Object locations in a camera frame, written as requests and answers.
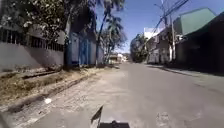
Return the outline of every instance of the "dirt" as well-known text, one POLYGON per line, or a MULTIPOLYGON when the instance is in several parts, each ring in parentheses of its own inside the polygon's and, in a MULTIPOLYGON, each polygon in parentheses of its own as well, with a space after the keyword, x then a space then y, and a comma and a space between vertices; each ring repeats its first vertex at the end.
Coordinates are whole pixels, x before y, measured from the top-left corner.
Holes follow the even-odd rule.
POLYGON ((11 104, 31 94, 55 86, 54 83, 66 81, 66 78, 78 79, 83 75, 94 72, 95 69, 82 69, 80 71, 60 71, 55 74, 22 79, 18 73, 8 73, 0 77, 0 106, 11 104))
MULTIPOLYGON (((84 70, 81 73, 90 74, 93 72, 96 72, 96 69, 84 70)), ((118 90, 114 85, 106 84, 107 81, 114 81, 117 77, 116 74, 114 74, 116 77, 106 75, 108 72, 111 73, 111 70, 104 70, 92 78, 77 85, 73 85, 71 88, 60 92, 55 96, 48 97, 52 100, 50 104, 45 104, 44 101, 38 101, 29 106, 25 106, 23 111, 10 113, 6 116, 8 122, 11 122, 10 124, 12 128, 26 128, 56 109, 77 112, 84 108, 94 114, 101 105, 109 101, 112 96, 110 93, 118 90)), ((63 80, 60 84, 74 81, 75 77, 77 77, 76 74, 63 80)))

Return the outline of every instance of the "sidewalk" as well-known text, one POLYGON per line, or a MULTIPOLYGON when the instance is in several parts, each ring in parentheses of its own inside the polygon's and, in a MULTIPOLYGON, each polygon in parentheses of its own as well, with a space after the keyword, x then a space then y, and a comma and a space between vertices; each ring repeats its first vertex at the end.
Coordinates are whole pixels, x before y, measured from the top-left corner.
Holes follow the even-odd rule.
POLYGON ((60 71, 45 76, 23 79, 21 74, 9 73, 0 78, 0 111, 20 111, 24 105, 54 95, 87 79, 103 69, 60 71))
POLYGON ((148 65, 150 68, 158 68, 163 71, 177 73, 192 78, 195 86, 214 91, 224 95, 224 77, 197 71, 166 68, 162 65, 148 65))

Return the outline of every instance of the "wall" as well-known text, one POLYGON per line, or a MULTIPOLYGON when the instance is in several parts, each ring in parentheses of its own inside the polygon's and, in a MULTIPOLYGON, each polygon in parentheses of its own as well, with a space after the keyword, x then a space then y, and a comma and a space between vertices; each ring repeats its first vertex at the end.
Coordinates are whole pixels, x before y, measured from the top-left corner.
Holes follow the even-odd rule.
POLYGON ((90 64, 95 64, 96 63, 96 44, 95 43, 91 43, 91 61, 90 64))
POLYGON ((99 47, 98 64, 103 64, 103 60, 104 60, 104 51, 103 48, 99 47))
POLYGON ((0 42, 0 71, 63 65, 63 52, 0 42))
POLYGON ((159 63, 159 49, 155 49, 149 53, 147 63, 159 63))
POLYGON ((182 26, 181 26, 181 18, 178 17, 174 22, 173 22, 173 28, 175 31, 176 35, 182 35, 182 26))
POLYGON ((186 62, 186 54, 185 54, 185 49, 186 49, 186 43, 187 42, 183 42, 183 43, 178 43, 176 44, 175 48, 176 48, 176 60, 178 61, 178 63, 185 63, 186 62))
POLYGON ((194 32, 215 18, 215 14, 208 8, 194 10, 181 15, 183 35, 194 32))
POLYGON ((159 44, 157 44, 157 48, 159 49, 159 62, 162 64, 169 62, 169 44, 167 40, 160 40, 159 44))

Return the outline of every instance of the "palm tree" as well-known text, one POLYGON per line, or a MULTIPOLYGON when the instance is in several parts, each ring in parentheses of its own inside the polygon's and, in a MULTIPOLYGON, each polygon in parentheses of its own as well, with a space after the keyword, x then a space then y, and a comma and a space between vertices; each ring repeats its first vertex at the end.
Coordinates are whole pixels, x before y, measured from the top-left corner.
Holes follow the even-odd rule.
POLYGON ((98 5, 104 6, 104 18, 102 24, 100 26, 100 31, 98 34, 97 44, 96 44, 96 65, 97 65, 97 58, 98 58, 98 48, 100 45, 101 33, 103 30, 104 23, 108 16, 111 16, 112 9, 116 8, 117 11, 123 10, 125 0, 97 0, 98 5))
POLYGON ((147 56, 147 49, 146 44, 147 38, 144 35, 138 34, 132 41, 131 41, 131 57, 134 62, 142 62, 146 59, 147 56))
POLYGON ((104 31, 104 35, 106 34, 106 58, 105 61, 108 62, 109 56, 111 52, 117 48, 121 48, 126 41, 126 36, 123 33, 123 27, 121 25, 121 18, 110 16, 106 23, 108 25, 107 29, 104 31))

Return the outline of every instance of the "tree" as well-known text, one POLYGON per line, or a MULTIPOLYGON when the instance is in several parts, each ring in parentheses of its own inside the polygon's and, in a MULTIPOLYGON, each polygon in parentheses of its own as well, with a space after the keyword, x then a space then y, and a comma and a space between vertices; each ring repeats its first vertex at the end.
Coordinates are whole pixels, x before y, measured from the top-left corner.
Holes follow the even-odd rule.
POLYGON ((98 48, 100 45, 101 40, 101 33, 103 30, 104 23, 106 22, 106 19, 108 16, 111 16, 111 11, 113 9, 116 9, 117 11, 123 10, 125 0, 97 0, 98 5, 102 5, 104 7, 104 18, 100 26, 100 30, 98 33, 97 43, 96 43, 96 58, 98 58, 98 48))
POLYGON ((91 22, 94 12, 90 7, 95 6, 93 2, 91 0, 9 0, 6 19, 8 23, 16 24, 24 33, 34 27, 41 29, 47 39, 56 40, 60 31, 65 32, 67 21, 72 22, 88 14, 83 20, 83 26, 91 22))
POLYGON ((101 40, 105 46, 106 51, 106 63, 108 63, 111 52, 114 51, 115 48, 122 48, 125 41, 127 40, 120 22, 121 19, 115 16, 110 16, 106 20, 107 28, 103 30, 101 36, 101 40))
POLYGON ((147 57, 146 44, 147 38, 144 35, 138 34, 132 41, 130 45, 131 58, 134 62, 142 62, 147 57))

